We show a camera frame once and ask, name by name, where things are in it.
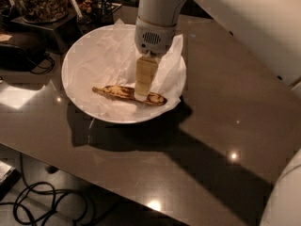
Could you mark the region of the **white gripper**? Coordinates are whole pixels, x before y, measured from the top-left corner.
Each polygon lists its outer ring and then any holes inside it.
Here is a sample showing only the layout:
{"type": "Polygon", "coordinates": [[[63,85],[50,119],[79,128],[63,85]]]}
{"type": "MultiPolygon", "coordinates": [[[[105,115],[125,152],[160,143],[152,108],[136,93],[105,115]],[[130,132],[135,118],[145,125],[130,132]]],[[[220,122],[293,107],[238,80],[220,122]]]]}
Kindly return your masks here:
{"type": "Polygon", "coordinates": [[[135,98],[145,101],[151,90],[152,81],[158,70],[154,57],[163,57],[172,45],[175,35],[174,26],[150,24],[140,17],[135,23],[135,46],[142,56],[136,61],[135,98]]]}

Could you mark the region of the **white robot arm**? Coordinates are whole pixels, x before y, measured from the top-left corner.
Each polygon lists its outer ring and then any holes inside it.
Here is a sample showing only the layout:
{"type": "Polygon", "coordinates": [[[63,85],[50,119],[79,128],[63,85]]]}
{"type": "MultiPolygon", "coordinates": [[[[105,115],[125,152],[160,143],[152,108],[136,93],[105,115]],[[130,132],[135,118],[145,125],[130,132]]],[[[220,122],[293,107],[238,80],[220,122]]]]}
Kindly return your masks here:
{"type": "MultiPolygon", "coordinates": [[[[301,96],[301,0],[194,0],[296,96],[301,96]]],[[[156,57],[171,46],[183,0],[140,0],[135,44],[156,57]]]]}

